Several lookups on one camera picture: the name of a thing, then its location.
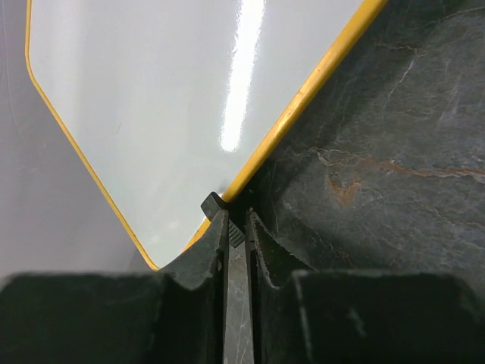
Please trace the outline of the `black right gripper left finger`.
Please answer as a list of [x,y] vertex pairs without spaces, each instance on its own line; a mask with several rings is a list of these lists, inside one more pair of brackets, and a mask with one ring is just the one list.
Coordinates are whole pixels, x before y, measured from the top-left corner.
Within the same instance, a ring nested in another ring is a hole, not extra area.
[[152,363],[222,363],[227,308],[229,214],[163,268]]

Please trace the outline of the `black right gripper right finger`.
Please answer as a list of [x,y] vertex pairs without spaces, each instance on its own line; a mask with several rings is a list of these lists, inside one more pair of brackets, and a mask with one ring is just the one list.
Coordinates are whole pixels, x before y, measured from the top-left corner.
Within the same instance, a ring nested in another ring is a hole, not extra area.
[[246,213],[246,262],[256,363],[314,363],[300,280],[318,272]]

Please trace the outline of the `yellow-framed whiteboard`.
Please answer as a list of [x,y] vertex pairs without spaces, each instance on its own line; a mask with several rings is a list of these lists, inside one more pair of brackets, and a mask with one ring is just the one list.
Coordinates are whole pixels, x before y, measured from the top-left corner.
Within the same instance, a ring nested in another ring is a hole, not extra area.
[[204,234],[382,1],[29,1],[31,80],[145,261]]

